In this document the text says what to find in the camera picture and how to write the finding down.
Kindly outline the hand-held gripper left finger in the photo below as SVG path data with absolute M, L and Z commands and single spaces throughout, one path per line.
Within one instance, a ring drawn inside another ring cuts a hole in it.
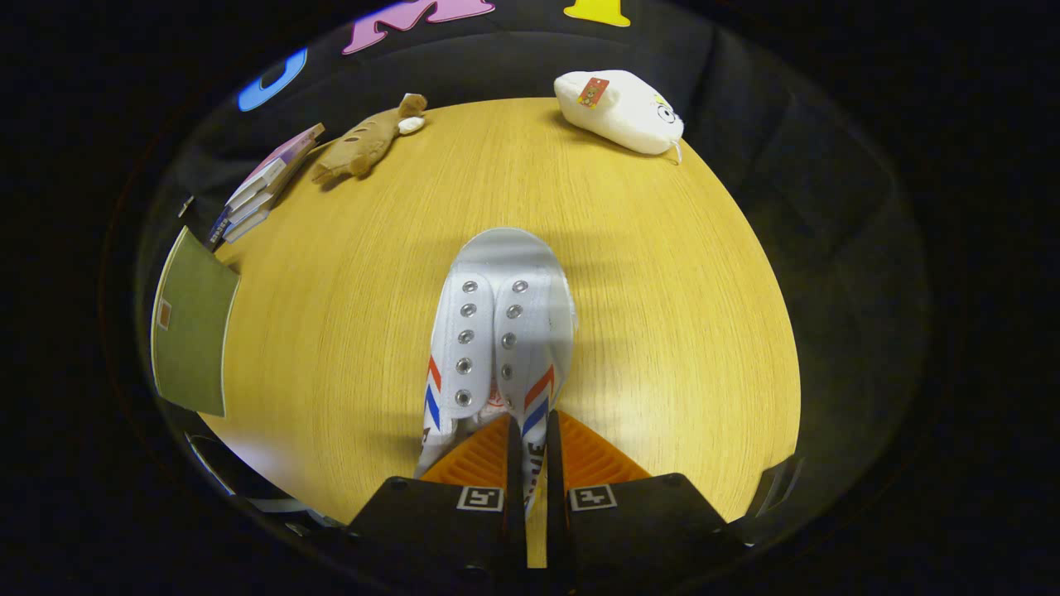
M 500 416 L 423 478 L 388 478 L 347 526 L 349 562 L 383 584 L 511 584 L 527 568 L 520 433 Z

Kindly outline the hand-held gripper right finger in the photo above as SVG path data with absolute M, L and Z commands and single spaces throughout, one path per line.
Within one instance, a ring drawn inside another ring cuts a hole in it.
M 572 416 L 547 426 L 550 584 L 696 584 L 734 569 L 747 543 L 681 473 L 577 483 L 576 464 L 631 460 L 593 430 L 567 439 Z

